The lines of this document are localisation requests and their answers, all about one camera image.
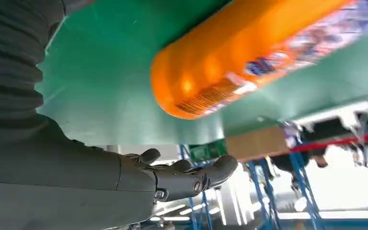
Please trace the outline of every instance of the green table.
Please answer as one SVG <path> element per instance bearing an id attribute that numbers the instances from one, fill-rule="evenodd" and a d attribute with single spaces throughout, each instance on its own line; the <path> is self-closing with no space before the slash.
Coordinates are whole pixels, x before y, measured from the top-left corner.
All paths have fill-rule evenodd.
<path id="1" fill-rule="evenodd" d="M 72 15 L 40 65 L 40 112 L 93 145 L 202 144 L 368 96 L 367 36 L 209 117 L 167 115 L 150 88 L 154 55 L 227 2 L 100 0 Z"/>

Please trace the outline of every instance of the metal frame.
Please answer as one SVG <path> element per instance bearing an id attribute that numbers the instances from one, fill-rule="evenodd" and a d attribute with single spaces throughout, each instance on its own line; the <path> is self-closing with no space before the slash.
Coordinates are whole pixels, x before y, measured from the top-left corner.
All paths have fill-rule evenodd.
<path id="1" fill-rule="evenodd" d="M 290 154 L 291 164 L 297 177 L 301 194 L 307 199 L 307 210 L 311 217 L 311 223 L 315 230 L 325 230 L 323 220 L 319 214 L 317 202 L 315 202 L 310 182 L 304 168 L 304 161 L 300 152 Z"/>
<path id="2" fill-rule="evenodd" d="M 267 161 L 265 159 L 260 159 L 259 162 L 263 169 L 264 179 L 266 182 L 266 188 L 267 188 L 267 193 L 268 193 L 267 196 L 269 197 L 269 200 L 270 200 L 269 207 L 268 207 L 268 213 L 265 208 L 265 204 L 263 202 L 263 194 L 260 189 L 260 183 L 257 177 L 256 167 L 254 165 L 254 162 L 250 161 L 248 162 L 248 165 L 249 165 L 249 170 L 251 173 L 251 177 L 252 177 L 254 186 L 256 188 L 257 197 L 259 198 L 259 202 L 262 206 L 261 210 L 262 210 L 263 220 L 265 223 L 264 228 L 266 230 L 280 230 L 281 226 L 280 226 L 280 221 L 277 215 L 277 207 L 276 207 L 276 201 L 273 195 L 273 187 L 270 184 L 269 171 L 268 171 L 269 168 L 267 165 Z"/>
<path id="3" fill-rule="evenodd" d="M 180 145 L 180 155 L 181 155 L 182 159 L 185 159 L 185 154 L 189 155 L 189 152 L 188 152 L 187 148 L 184 145 Z M 206 163 L 206 164 L 194 164 L 192 162 L 192 165 L 196 166 L 196 167 L 202 167 L 202 166 L 208 165 L 208 163 Z M 193 199 L 189 198 L 189 202 L 190 202 L 191 208 L 193 208 L 194 207 Z M 200 215 L 199 220 L 196 219 L 195 213 L 193 211 L 191 212 L 191 223 L 192 223 L 193 230 L 202 230 L 203 211 L 205 211 L 206 216 L 207 216 L 208 230 L 213 230 L 211 214 L 209 213 L 209 206 L 208 206 L 207 196 L 206 196 L 205 192 L 202 192 L 202 202 L 201 203 L 204 203 L 205 207 L 203 207 L 201 209 L 201 215 Z"/>

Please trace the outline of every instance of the robotic hand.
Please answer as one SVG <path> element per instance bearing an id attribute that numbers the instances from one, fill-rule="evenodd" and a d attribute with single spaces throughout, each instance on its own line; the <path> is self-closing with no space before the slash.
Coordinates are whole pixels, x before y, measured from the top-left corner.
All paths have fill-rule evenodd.
<path id="1" fill-rule="evenodd" d="M 156 179 L 155 201 L 167 202 L 198 195 L 200 192 L 223 184 L 235 171 L 236 160 L 231 156 L 220 157 L 211 167 L 192 169 L 186 160 L 180 160 L 171 166 L 149 166 L 159 157 L 157 149 L 149 149 L 141 155 L 129 154 L 137 166 L 152 171 Z"/>

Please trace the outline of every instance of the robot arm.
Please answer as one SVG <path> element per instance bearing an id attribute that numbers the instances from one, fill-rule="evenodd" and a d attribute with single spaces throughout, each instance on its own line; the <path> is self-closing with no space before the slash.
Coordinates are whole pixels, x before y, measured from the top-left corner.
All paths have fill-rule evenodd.
<path id="1" fill-rule="evenodd" d="M 69 140 L 35 109 L 35 83 L 52 27 L 90 0 L 0 0 L 0 230 L 101 230 L 141 222 L 155 201 L 220 185 L 237 163 L 149 166 L 158 154 L 122 156 Z"/>

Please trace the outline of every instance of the product label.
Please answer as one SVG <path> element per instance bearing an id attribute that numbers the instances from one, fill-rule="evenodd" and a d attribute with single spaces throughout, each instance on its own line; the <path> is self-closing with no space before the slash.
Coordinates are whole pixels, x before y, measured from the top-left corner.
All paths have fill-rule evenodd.
<path id="1" fill-rule="evenodd" d="M 210 114 L 254 90 L 256 90 L 254 83 L 244 80 L 235 73 L 228 73 L 220 82 L 201 90 L 197 96 L 176 106 L 193 115 Z"/>
<path id="2" fill-rule="evenodd" d="M 305 28 L 270 55 L 245 64 L 245 72 L 264 76 L 310 66 L 368 32 L 368 0 L 356 0 Z"/>

